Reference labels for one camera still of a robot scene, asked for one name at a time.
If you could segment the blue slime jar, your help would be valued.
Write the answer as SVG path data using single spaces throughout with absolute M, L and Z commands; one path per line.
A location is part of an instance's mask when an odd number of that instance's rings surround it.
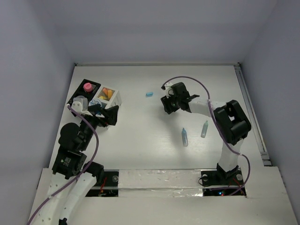
M 92 99 L 90 102 L 89 102 L 89 106 L 88 106 L 88 109 L 89 110 L 99 110 L 99 109 L 102 109 L 103 108 L 103 103 L 100 101 L 100 99 L 98 98 L 95 98 L 95 99 Z

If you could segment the amber highlighter cap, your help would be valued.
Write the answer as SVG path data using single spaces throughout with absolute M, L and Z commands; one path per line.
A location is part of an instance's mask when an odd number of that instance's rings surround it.
M 113 95 L 113 91 L 112 90 L 107 90 L 107 97 L 110 99 Z

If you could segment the blue highlighter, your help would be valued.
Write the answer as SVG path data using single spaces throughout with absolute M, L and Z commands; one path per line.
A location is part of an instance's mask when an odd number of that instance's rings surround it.
M 183 146 L 187 147 L 188 146 L 188 136 L 187 136 L 187 132 L 186 132 L 185 128 L 182 129 L 181 136 L 182 136 Z

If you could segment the green highlighter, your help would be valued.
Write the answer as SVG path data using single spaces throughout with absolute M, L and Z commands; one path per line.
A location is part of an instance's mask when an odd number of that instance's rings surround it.
M 202 127 L 202 131 L 201 131 L 201 138 L 205 138 L 206 134 L 207 134 L 207 130 L 208 130 L 208 121 L 205 121 L 205 123 L 203 124 Z

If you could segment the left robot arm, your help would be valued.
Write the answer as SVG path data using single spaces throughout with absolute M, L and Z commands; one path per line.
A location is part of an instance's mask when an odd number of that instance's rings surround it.
M 96 128 L 116 125 L 119 106 L 84 108 L 81 102 L 73 101 L 67 109 L 81 123 L 61 128 L 47 198 L 33 212 L 29 225 L 69 225 L 89 190 L 105 180 L 103 165 L 93 161 L 99 148 Z

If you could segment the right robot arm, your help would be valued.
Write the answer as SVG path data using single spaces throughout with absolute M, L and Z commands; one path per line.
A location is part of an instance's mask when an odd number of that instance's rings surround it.
M 176 84 L 165 82 L 161 89 L 165 91 L 161 102 L 167 114 L 181 109 L 212 118 L 223 140 L 221 157 L 216 168 L 216 179 L 219 183 L 228 183 L 239 168 L 240 148 L 252 128 L 239 102 L 212 101 L 207 88 L 204 89 L 207 93 L 206 99 L 196 94 L 190 95 L 183 82 Z

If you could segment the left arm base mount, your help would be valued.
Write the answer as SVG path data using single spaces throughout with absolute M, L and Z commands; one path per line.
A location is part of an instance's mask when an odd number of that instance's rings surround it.
M 96 183 L 86 194 L 86 197 L 118 197 L 119 170 L 105 170 L 104 178 Z

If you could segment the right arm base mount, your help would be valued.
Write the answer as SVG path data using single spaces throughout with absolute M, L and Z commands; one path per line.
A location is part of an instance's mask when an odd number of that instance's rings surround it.
M 202 170 L 198 184 L 203 187 L 204 196 L 246 196 L 241 169 L 236 166 L 224 172 L 217 165 L 214 170 Z

